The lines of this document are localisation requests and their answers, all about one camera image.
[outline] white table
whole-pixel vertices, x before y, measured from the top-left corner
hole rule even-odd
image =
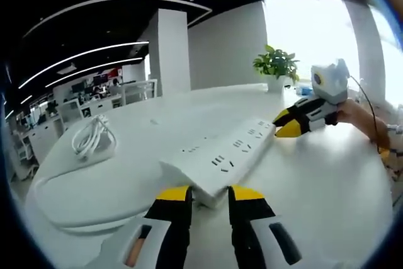
[[[299,98],[292,91],[280,97],[265,90],[263,84],[204,89],[109,111],[106,116],[118,137],[116,156],[56,178],[35,196],[33,187],[41,178],[72,169],[71,139],[88,120],[76,123],[43,162],[26,198],[27,224],[45,254],[57,268],[83,265],[114,229],[65,232],[39,206],[55,220],[80,223],[147,205],[167,186],[158,164],[162,155],[219,135],[251,116],[271,120]],[[392,222],[381,160],[350,125],[275,139],[241,184],[265,195],[298,243],[319,247],[328,258],[359,263]],[[236,268],[230,233],[227,202],[218,210],[194,212],[185,268]]]

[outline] outlet socket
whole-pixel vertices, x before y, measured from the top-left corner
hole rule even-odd
[[[227,186],[238,183],[253,167],[274,133],[271,122],[248,119],[226,135],[206,138],[160,160],[162,172],[172,186],[193,186],[195,199],[214,208],[226,196]]]

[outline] ceiling light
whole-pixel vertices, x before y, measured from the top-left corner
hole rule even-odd
[[[42,69],[40,72],[36,73],[36,74],[33,75],[31,78],[29,78],[28,80],[26,80],[23,84],[21,84],[20,86],[18,86],[18,89],[21,89],[23,86],[25,86],[25,85],[26,85],[27,83],[29,83],[31,80],[35,79],[36,77],[38,77],[38,76],[41,75],[42,73],[46,72],[47,70],[49,70],[49,69],[51,69],[51,68],[53,68],[53,67],[55,67],[55,66],[57,66],[57,65],[59,65],[59,64],[61,64],[61,63],[63,63],[63,62],[69,61],[69,60],[71,60],[71,59],[73,59],[73,58],[77,58],[77,57],[80,57],[80,56],[82,56],[82,55],[86,55],[86,54],[89,54],[89,53],[92,53],[92,52],[97,52],[97,51],[99,51],[99,50],[106,50],[106,49],[112,49],[113,47],[124,47],[124,46],[127,46],[127,45],[135,45],[135,44],[149,44],[149,42],[148,42],[148,41],[141,41],[141,42],[130,42],[130,43],[122,43],[122,44],[116,44],[116,45],[109,45],[109,46],[107,46],[107,47],[100,47],[100,48],[98,48],[98,49],[88,50],[87,52],[83,52],[83,53],[80,53],[80,54],[71,56],[71,57],[66,58],[66,59],[64,59],[64,60],[62,60],[62,61],[56,62],[55,64],[52,64],[51,66],[48,66],[46,69]]]
[[[67,79],[67,78],[70,78],[70,77],[72,77],[72,76],[81,74],[82,72],[90,71],[91,69],[97,69],[97,68],[99,68],[99,67],[108,66],[108,65],[110,65],[110,64],[128,62],[128,61],[133,61],[133,60],[142,60],[142,58],[131,58],[131,59],[125,59],[125,60],[120,60],[120,61],[114,61],[114,62],[109,62],[109,63],[101,64],[100,66],[93,66],[93,67],[90,67],[89,69],[83,69],[82,71],[78,71],[78,72],[75,72],[75,73],[73,73],[73,74],[70,74],[70,75],[68,75],[68,76],[66,76],[66,77],[60,78],[59,80],[56,80],[56,81],[54,81],[54,82],[52,82],[52,83],[49,83],[49,84],[46,85],[45,87],[48,88],[49,86],[51,86],[51,85],[53,85],[53,84],[55,84],[55,83],[58,83],[58,82],[60,82],[60,81],[63,81],[63,80],[65,80],[65,79]]]
[[[32,95],[31,96],[29,96],[29,97],[26,97],[25,98],[25,100],[24,101],[22,101],[20,104],[24,104],[25,102],[27,102],[29,99],[31,99],[32,98]]]
[[[10,117],[13,114],[14,110],[12,110],[11,112],[8,113],[8,115],[6,115],[6,120],[8,119],[8,117]]]

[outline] white cable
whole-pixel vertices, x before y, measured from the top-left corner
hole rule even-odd
[[[104,115],[95,116],[90,123],[76,132],[71,145],[79,160],[88,161],[91,158],[103,133],[107,134],[111,144],[115,146],[116,137],[109,129],[108,119]]]

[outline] black cable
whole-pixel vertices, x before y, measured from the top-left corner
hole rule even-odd
[[[376,141],[376,143],[377,143],[377,151],[378,151],[378,153],[379,153],[379,145],[378,145],[378,142],[379,142],[379,135],[378,135],[378,129],[377,129],[377,119],[375,118],[375,112],[373,111],[371,101],[370,101],[370,99],[368,98],[368,96],[366,95],[364,89],[363,89],[363,88],[361,87],[361,85],[358,83],[358,81],[357,81],[353,76],[350,75],[350,77],[351,77],[351,78],[355,81],[355,83],[358,85],[358,87],[360,88],[360,90],[363,92],[363,94],[364,94],[364,96],[365,96],[365,99],[368,101],[368,104],[370,105],[371,112],[372,112],[372,117],[373,117],[373,126],[375,127],[375,133],[376,133],[376,135],[377,135],[377,141]]]

